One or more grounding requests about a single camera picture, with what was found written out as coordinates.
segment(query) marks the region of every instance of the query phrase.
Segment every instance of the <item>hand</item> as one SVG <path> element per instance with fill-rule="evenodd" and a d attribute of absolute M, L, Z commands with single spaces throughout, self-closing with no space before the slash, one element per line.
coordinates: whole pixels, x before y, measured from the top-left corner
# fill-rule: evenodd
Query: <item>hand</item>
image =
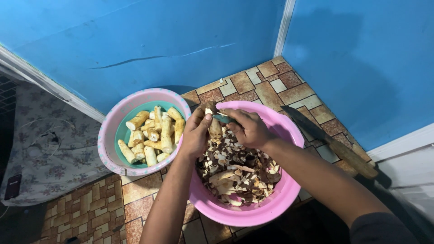
<path fill-rule="evenodd" d="M 205 105 L 197 107 L 185 124 L 179 152 L 186 153 L 194 159 L 199 158 L 205 151 L 207 132 L 211 122 L 211 114 L 205 116 Z"/>
<path fill-rule="evenodd" d="M 248 148 L 263 150 L 265 144 L 276 138 L 271 133 L 261 117 L 255 112 L 249 113 L 241 109 L 224 109 L 223 113 L 236 119 L 243 127 L 236 123 L 229 123 L 227 127 L 235 134 L 239 143 Z"/>

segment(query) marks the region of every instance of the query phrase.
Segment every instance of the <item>large knife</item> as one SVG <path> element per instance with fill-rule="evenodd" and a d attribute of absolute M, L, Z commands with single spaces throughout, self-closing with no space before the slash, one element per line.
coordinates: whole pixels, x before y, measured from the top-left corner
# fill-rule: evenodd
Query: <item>large knife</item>
<path fill-rule="evenodd" d="M 316 137 L 317 139 L 325 141 L 336 155 L 345 160 L 345 162 L 353 167 L 358 173 L 368 179 L 373 179 L 378 175 L 378 172 L 371 168 L 359 155 L 355 154 L 351 149 L 347 148 L 341 142 L 333 139 L 297 109 L 288 106 L 280 107 L 287 112 L 289 116 L 291 116 L 296 124 L 305 129 L 309 134 L 311 134 L 313 137 Z"/>

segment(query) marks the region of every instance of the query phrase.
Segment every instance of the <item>white wall trim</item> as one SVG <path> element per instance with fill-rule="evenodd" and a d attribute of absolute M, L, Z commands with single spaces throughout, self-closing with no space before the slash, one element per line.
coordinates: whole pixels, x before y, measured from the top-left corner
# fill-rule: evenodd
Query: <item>white wall trim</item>
<path fill-rule="evenodd" d="M 372 149 L 367 154 L 378 162 L 434 143 L 434 123 Z"/>
<path fill-rule="evenodd" d="M 279 35 L 277 36 L 274 58 L 282 55 L 283 45 L 285 44 L 286 34 L 288 33 L 289 22 L 293 16 L 296 0 L 286 0 L 283 9 L 282 21 L 280 21 Z"/>
<path fill-rule="evenodd" d="M 59 85 L 48 76 L 44 75 L 42 72 L 37 70 L 35 67 L 31 66 L 22 58 L 16 56 L 6 48 L 0 45 L 0 63 L 5 67 L 16 72 L 18 75 L 22 76 L 26 80 L 30 81 L 41 87 L 42 89 L 50 92 L 57 98 L 68 103 L 72 107 L 83 112 L 87 116 L 101 122 L 104 120 L 105 115 L 94 107 L 87 104 L 85 101 L 65 89 L 63 86 Z"/>

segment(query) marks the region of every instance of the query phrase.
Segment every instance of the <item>dark sleeve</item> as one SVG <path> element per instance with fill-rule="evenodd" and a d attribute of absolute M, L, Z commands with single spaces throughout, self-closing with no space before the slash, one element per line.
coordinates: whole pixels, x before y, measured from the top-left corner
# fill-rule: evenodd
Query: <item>dark sleeve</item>
<path fill-rule="evenodd" d="M 393 214 L 371 213 L 358 217 L 350 228 L 352 244 L 418 243 L 413 234 Z"/>

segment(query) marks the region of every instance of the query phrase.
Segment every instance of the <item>wooden knife handle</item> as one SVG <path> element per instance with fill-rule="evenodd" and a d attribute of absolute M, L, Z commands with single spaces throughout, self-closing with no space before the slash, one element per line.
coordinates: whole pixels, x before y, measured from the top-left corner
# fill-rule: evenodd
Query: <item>wooden knife handle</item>
<path fill-rule="evenodd" d="M 336 155 L 345 160 L 345 162 L 361 175 L 368 179 L 373 179 L 378 175 L 378 172 L 375 169 L 371 168 L 359 155 L 355 154 L 341 142 L 336 141 L 328 135 L 326 136 L 325 141 L 329 144 L 331 150 Z"/>

